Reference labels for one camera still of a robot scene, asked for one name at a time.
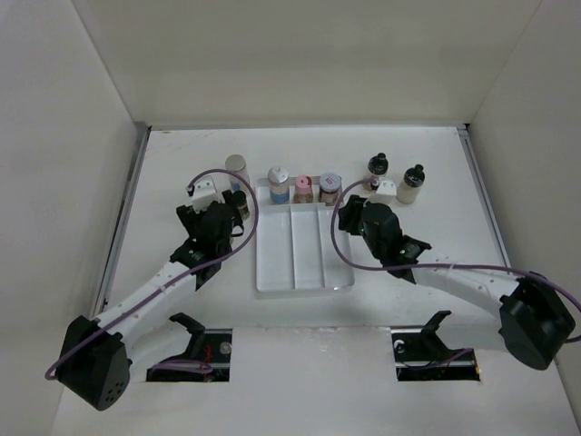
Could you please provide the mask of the purple lid brown jar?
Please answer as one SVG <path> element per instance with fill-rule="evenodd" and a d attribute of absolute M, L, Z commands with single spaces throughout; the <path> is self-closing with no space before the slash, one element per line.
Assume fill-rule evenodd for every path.
<path fill-rule="evenodd" d="M 323 173 L 319 179 L 319 197 L 322 203 L 333 206 L 341 192 L 341 178 L 336 173 Z"/>

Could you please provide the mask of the small black cap spice jar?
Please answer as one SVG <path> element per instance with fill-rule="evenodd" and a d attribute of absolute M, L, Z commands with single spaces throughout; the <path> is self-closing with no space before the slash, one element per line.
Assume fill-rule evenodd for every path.
<path fill-rule="evenodd" d="M 244 191 L 233 192 L 231 195 L 231 200 L 239 212 L 241 219 L 243 221 L 247 220 L 250 217 L 250 209 L 247 203 L 246 193 Z"/>

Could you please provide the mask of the pink cap spice bottle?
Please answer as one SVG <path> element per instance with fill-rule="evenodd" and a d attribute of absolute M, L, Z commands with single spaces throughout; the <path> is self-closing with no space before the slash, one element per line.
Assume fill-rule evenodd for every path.
<path fill-rule="evenodd" d="M 313 202 L 312 180 L 308 175 L 302 174 L 296 177 L 293 202 L 294 203 Z"/>

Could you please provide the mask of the black top brown grinder bottle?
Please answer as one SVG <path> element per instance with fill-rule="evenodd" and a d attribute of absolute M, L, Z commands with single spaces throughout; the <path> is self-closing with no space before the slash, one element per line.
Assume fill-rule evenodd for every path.
<path fill-rule="evenodd" d="M 378 153 L 372 156 L 368 162 L 369 178 L 377 182 L 385 176 L 389 169 L 389 161 L 385 153 Z"/>

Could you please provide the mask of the silver lid white bottle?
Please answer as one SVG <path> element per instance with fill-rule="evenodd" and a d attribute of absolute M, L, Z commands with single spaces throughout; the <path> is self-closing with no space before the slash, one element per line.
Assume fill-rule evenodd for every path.
<path fill-rule="evenodd" d="M 240 154 L 231 154 L 225 160 L 225 169 L 234 175 L 230 175 L 231 190 L 248 192 L 246 184 L 250 181 L 247 164 Z"/>

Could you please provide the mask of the white cap blue label bottle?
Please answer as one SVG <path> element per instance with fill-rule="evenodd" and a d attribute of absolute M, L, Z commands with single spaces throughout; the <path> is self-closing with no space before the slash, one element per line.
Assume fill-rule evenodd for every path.
<path fill-rule="evenodd" d="M 290 200 L 289 171 L 281 166 L 272 166 L 268 171 L 270 198 L 274 204 L 286 204 Z"/>

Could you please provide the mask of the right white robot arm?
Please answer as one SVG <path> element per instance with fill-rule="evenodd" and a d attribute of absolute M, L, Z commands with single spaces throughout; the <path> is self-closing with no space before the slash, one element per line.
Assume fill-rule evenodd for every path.
<path fill-rule="evenodd" d="M 576 342 L 576 322 L 564 305 L 568 294 L 544 276 L 501 265 L 454 263 L 429 243 L 403 233 L 398 216 L 384 203 L 352 195 L 331 216 L 332 233 L 359 236 L 377 271 L 427 286 L 490 313 L 498 326 L 486 345 L 543 371 L 567 343 Z"/>

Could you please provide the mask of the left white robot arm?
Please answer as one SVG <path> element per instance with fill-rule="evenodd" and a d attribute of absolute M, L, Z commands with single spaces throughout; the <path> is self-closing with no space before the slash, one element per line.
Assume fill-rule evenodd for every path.
<path fill-rule="evenodd" d="M 232 254 L 232 241 L 243 228 L 245 193 L 222 193 L 182 205 L 176 213 L 188 236 L 153 278 L 113 308 L 89 319 L 78 316 L 67 327 L 59 360 L 47 373 L 98 411 L 119 400 L 140 360 L 135 346 L 166 322 L 186 331 L 172 341 L 180 360 L 166 359 L 154 372 L 187 372 L 203 352 L 203 326 L 180 312 L 185 300 L 199 291 Z"/>

